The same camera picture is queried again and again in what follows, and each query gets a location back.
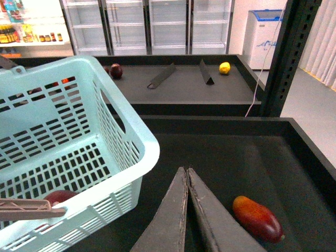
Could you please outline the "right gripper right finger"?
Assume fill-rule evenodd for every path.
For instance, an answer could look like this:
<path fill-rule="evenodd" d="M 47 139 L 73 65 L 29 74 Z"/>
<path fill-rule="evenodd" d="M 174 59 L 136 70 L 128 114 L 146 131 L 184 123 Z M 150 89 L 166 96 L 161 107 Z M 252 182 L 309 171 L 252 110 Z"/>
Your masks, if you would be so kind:
<path fill-rule="evenodd" d="M 232 217 L 194 169 L 187 170 L 196 219 L 207 251 L 265 251 Z"/>

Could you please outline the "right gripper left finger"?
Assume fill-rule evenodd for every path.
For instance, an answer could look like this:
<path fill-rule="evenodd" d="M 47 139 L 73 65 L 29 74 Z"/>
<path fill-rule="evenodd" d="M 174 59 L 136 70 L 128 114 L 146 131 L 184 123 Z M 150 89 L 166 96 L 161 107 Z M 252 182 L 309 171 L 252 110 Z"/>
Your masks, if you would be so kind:
<path fill-rule="evenodd" d="M 184 251 L 187 203 L 187 175 L 179 167 L 153 219 L 131 251 Z"/>

